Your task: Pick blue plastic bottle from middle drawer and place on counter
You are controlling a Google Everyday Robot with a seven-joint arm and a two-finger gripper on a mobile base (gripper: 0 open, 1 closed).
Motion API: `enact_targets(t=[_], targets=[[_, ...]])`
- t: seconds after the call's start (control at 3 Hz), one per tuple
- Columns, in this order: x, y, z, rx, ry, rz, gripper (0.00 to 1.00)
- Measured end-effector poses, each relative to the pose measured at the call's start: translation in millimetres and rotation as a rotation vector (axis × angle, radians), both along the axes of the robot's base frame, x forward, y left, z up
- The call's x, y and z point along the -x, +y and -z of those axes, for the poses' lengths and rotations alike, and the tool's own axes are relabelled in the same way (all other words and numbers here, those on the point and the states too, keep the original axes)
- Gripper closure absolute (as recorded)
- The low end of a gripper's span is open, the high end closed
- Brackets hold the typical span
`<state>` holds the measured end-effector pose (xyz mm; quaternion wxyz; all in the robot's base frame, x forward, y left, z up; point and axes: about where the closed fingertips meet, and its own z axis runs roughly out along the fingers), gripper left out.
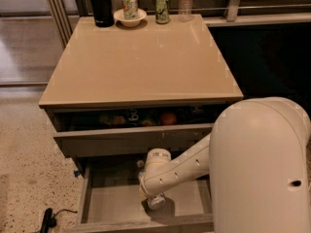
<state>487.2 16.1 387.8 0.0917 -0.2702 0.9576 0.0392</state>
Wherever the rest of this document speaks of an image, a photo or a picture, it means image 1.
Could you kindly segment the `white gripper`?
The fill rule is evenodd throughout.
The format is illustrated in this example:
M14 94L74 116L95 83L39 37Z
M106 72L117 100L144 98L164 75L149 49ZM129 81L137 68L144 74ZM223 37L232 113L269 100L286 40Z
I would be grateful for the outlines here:
M146 186L144 184L144 175L139 177L139 184L140 184L140 199L141 201L145 201L147 200L147 198L151 198L153 197L153 195L151 195L148 190L146 189Z

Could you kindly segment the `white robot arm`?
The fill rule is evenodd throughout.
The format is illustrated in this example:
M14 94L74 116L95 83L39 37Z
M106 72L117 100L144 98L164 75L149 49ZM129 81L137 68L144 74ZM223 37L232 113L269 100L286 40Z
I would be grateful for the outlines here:
M141 190L154 197L208 175L215 233L311 233L309 138L309 116L296 102L243 100L180 156L150 150Z

